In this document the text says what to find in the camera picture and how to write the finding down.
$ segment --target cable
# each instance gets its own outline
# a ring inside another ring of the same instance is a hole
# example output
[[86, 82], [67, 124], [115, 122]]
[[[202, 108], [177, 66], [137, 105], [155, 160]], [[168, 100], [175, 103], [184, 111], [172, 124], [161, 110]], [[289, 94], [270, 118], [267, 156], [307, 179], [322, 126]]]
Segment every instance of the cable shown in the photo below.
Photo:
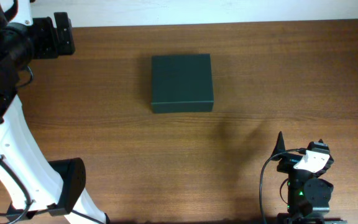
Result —
[[86, 218], [86, 219], [88, 219], [88, 220], [90, 220], [90, 221], [94, 221], [95, 223], [98, 223], [98, 224], [104, 224], [103, 222], [101, 222], [101, 221], [99, 221], [99, 220], [97, 220], [97, 219], [94, 219], [94, 218], [91, 218], [91, 217], [89, 217], [89, 216], [87, 216], [87, 215], [84, 215], [84, 214], [81, 214], [80, 212], [77, 212], [77, 211], [71, 211], [72, 213], [74, 213], [75, 215], [79, 215], [79, 216], [81, 216], [81, 217], [83, 217], [83, 218]]
[[262, 206], [262, 184], [263, 184], [263, 179], [264, 179], [264, 172], [265, 172], [265, 168], [267, 166], [267, 164], [274, 158], [276, 158], [277, 156], [279, 155], [282, 155], [282, 154], [286, 154], [286, 153], [289, 153], [289, 152], [300, 152], [302, 151], [302, 149], [290, 149], [290, 150], [287, 150], [287, 151], [284, 151], [284, 152], [280, 152], [280, 153], [277, 153], [276, 155], [268, 158], [264, 164], [264, 166], [262, 167], [262, 171], [260, 172], [260, 181], [259, 181], [259, 207], [260, 207], [260, 213], [262, 214], [262, 218], [263, 218], [263, 221], [264, 221], [264, 224], [267, 224], [266, 222], [266, 217], [265, 217], [265, 212], [264, 212], [264, 208]]
[[[26, 206], [25, 206], [25, 209], [23, 210], [23, 212], [13, 221], [11, 222], [7, 222], [7, 223], [0, 223], [0, 224], [14, 224], [14, 223], [17, 223], [18, 221], [21, 221], [21, 219], [27, 214], [27, 212], [30, 210], [30, 207], [31, 205], [33, 204], [33, 200], [30, 199], [30, 194], [29, 192], [27, 191], [27, 189], [24, 187], [24, 184], [20, 181], [20, 179], [16, 176], [16, 174], [12, 171], [11, 168], [9, 168], [9, 166], [7, 166], [7, 164], [3, 161], [4, 159], [4, 156], [2, 156], [2, 158], [0, 158], [0, 166], [2, 168], [4, 168], [4, 170], [12, 177], [13, 181], [19, 186], [19, 188], [22, 190], [23, 194], [24, 194], [24, 197], [26, 199]], [[49, 212], [48, 209], [45, 209], [45, 210], [41, 210], [41, 211], [37, 211], [35, 213], [35, 215], [41, 215], [41, 214], [44, 214], [44, 213], [47, 213]], [[104, 224], [103, 222], [97, 220], [97, 219], [94, 219], [92, 217], [89, 217], [87, 215], [84, 215], [82, 213], [79, 213], [77, 211], [71, 211], [73, 212], [74, 214], [76, 215], [79, 215], [83, 218], [86, 218], [92, 222], [95, 222], [95, 223], [98, 223], [98, 224]], [[0, 217], [6, 217], [7, 214], [6, 213], [0, 213]]]
[[4, 13], [6, 20], [10, 22], [13, 18], [15, 18], [18, 10], [19, 3], [17, 0], [13, 0], [13, 6]]
[[[12, 169], [3, 160], [4, 160], [4, 157], [2, 156], [2, 158], [0, 158], [0, 166], [12, 177], [13, 181], [17, 184], [17, 186], [19, 186], [19, 188], [22, 190], [25, 200], [26, 200], [25, 209], [15, 220], [13, 220], [11, 222], [7, 222], [7, 223], [0, 223], [0, 224], [13, 224], [13, 223], [17, 223], [18, 221], [20, 221], [24, 217], [24, 215], [27, 214], [27, 212], [30, 210], [30, 207], [34, 201], [30, 199], [30, 194], [27, 191], [27, 189], [24, 187], [24, 184], [20, 181], [20, 179], [16, 176], [16, 174], [12, 171]], [[7, 214], [5, 214], [5, 213], [0, 213], [0, 217], [6, 217], [6, 215]]]
[[281, 200], [283, 200], [283, 202], [286, 203], [286, 204], [288, 204], [288, 203], [284, 200], [281, 190], [283, 189], [283, 186], [284, 186], [284, 184], [285, 184], [287, 181], [288, 181], [288, 178], [285, 179], [285, 180], [283, 181], [283, 183], [281, 184], [281, 186], [280, 186], [280, 197], [281, 197]]
[[30, 68], [29, 66], [27, 66], [27, 67], [25, 68], [25, 70], [30, 73], [30, 79], [29, 79], [29, 81], [27, 81], [26, 83], [23, 83], [23, 84], [17, 86], [17, 87], [16, 87], [16, 90], [27, 86], [28, 84], [32, 83], [32, 81], [34, 80], [34, 74], [32, 73], [31, 68]]

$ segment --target wooden table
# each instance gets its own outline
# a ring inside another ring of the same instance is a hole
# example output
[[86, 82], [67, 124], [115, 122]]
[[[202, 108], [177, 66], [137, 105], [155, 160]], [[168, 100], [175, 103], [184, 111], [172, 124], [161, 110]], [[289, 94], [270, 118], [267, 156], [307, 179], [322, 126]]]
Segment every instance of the wooden table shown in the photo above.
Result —
[[[45, 157], [82, 158], [86, 188], [111, 219], [260, 217], [260, 169], [283, 131], [287, 148], [329, 144], [328, 217], [358, 223], [358, 21], [73, 32], [74, 56], [33, 61], [34, 83], [19, 96]], [[214, 111], [153, 114], [151, 56], [203, 53], [212, 57]], [[272, 217], [287, 209], [276, 165], [264, 182]], [[0, 183], [0, 212], [9, 202]]]

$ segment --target dark green box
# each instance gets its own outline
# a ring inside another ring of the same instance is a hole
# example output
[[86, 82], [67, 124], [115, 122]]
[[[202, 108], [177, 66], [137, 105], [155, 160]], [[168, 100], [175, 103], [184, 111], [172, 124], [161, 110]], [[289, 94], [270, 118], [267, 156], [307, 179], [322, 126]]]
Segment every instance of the dark green box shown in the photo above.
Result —
[[152, 70], [154, 113], [212, 111], [209, 54], [153, 56]]

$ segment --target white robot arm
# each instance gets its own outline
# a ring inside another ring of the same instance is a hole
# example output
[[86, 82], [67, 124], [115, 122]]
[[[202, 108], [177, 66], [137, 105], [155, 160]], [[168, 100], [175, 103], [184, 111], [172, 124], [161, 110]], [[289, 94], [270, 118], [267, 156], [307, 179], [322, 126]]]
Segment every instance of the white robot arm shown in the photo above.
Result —
[[[0, 216], [15, 223], [48, 212], [64, 215], [70, 223], [109, 223], [85, 190], [82, 160], [47, 162], [27, 127], [17, 96], [17, 72], [28, 68], [33, 58], [74, 52], [70, 20], [67, 14], [58, 13], [57, 28], [53, 28], [51, 18], [30, 17], [29, 0], [15, 0], [10, 7], [9, 1], [1, 3], [7, 7], [2, 10], [0, 6], [0, 180], [12, 204]], [[9, 20], [19, 23], [7, 26]]]

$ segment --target white bracket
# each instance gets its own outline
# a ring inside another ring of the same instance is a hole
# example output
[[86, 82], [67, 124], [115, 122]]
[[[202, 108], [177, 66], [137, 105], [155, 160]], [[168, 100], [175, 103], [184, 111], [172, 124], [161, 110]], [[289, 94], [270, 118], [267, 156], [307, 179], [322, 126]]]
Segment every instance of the white bracket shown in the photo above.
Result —
[[[31, 26], [33, 21], [30, 0], [17, 0], [17, 4], [17, 14], [13, 20], [11, 20], [11, 22], [17, 22], [26, 26]], [[0, 5], [5, 12], [12, 7], [13, 0], [0, 0]]]
[[328, 160], [329, 154], [306, 150], [306, 155], [293, 167], [294, 169], [303, 169], [315, 173], [324, 168]]

